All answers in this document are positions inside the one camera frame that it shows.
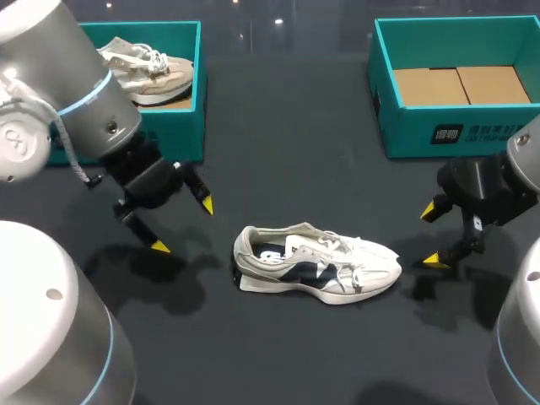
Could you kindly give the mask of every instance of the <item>white sneaker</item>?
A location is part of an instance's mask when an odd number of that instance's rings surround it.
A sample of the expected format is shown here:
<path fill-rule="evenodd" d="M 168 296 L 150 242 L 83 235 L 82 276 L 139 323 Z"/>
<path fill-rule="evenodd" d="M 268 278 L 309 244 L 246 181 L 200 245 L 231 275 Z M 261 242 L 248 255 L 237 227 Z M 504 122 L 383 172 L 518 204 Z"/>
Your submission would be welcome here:
<path fill-rule="evenodd" d="M 248 226 L 235 241 L 233 257 L 243 291 L 298 289 L 331 305 L 377 295 L 402 273 L 398 255 L 387 247 L 307 223 L 284 229 Z"/>
<path fill-rule="evenodd" d="M 115 37 L 98 52 L 129 98 L 139 105 L 164 104 L 192 86 L 191 61 L 168 57 L 146 44 Z"/>

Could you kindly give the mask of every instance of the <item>dark background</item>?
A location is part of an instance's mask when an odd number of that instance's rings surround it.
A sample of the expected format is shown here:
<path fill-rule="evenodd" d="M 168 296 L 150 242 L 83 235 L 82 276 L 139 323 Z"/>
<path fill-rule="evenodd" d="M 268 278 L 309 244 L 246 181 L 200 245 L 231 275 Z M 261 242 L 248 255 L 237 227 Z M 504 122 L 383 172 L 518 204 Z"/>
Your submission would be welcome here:
<path fill-rule="evenodd" d="M 68 169 L 3 186 L 0 213 L 45 231 L 89 275 L 135 349 L 135 405 L 493 404 L 490 330 L 537 238 L 538 210 L 491 229 L 486 255 L 463 263 L 462 281 L 414 269 L 459 236 L 461 218 L 419 219 L 443 160 L 386 159 L 365 64 L 375 17 L 534 14 L 536 3 L 67 1 L 80 20 L 203 21 L 201 173 L 216 214 L 188 192 L 143 213 L 176 257 L 148 252 L 113 218 L 118 187 L 88 192 Z M 340 307 L 237 290 L 230 248 L 241 229 L 303 221 L 390 246 L 402 277 Z"/>

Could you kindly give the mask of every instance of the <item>cardboard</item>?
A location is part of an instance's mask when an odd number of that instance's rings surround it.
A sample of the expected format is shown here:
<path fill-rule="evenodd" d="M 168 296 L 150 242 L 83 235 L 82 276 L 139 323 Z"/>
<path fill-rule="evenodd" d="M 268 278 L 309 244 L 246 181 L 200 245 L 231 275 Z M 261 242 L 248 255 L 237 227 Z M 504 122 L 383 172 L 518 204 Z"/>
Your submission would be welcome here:
<path fill-rule="evenodd" d="M 139 110 L 190 110 L 192 108 L 192 97 L 189 96 L 186 99 L 178 100 L 173 103 L 160 105 L 157 107 L 143 107 L 139 106 Z"/>
<path fill-rule="evenodd" d="M 458 67 L 472 105 L 530 104 L 513 66 Z"/>
<path fill-rule="evenodd" d="M 401 69 L 394 75 L 404 105 L 469 104 L 456 69 Z"/>

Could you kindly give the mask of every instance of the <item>beige sneaker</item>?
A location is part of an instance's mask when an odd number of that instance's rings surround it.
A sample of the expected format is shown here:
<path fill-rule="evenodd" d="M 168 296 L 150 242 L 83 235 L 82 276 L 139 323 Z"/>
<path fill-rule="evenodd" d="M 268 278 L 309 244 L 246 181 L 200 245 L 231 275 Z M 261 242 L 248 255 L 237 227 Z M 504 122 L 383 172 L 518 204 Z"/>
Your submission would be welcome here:
<path fill-rule="evenodd" d="M 191 61 L 168 57 L 146 44 L 116 37 L 98 52 L 129 98 L 139 105 L 164 104 L 192 86 Z"/>

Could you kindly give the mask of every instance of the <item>teal box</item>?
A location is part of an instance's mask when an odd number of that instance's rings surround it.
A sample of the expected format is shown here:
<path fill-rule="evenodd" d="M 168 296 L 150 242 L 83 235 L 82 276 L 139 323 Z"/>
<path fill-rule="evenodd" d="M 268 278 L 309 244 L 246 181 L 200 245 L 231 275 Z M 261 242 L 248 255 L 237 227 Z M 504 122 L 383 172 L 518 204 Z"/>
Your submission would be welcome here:
<path fill-rule="evenodd" d="M 84 23 L 80 26 L 96 48 L 119 36 L 132 43 L 148 44 L 172 57 L 184 57 L 194 62 L 192 107 L 141 109 L 143 119 L 139 129 L 148 140 L 159 145 L 167 160 L 203 160 L 207 74 L 200 21 L 107 22 Z M 85 164 L 94 163 L 83 156 L 80 160 Z M 49 164 L 65 165 L 67 162 L 63 150 L 53 148 Z"/>
<path fill-rule="evenodd" d="M 483 66 L 513 66 L 531 104 L 405 106 L 393 73 Z M 368 77 L 389 158 L 494 154 L 540 114 L 540 24 L 535 16 L 377 19 Z"/>

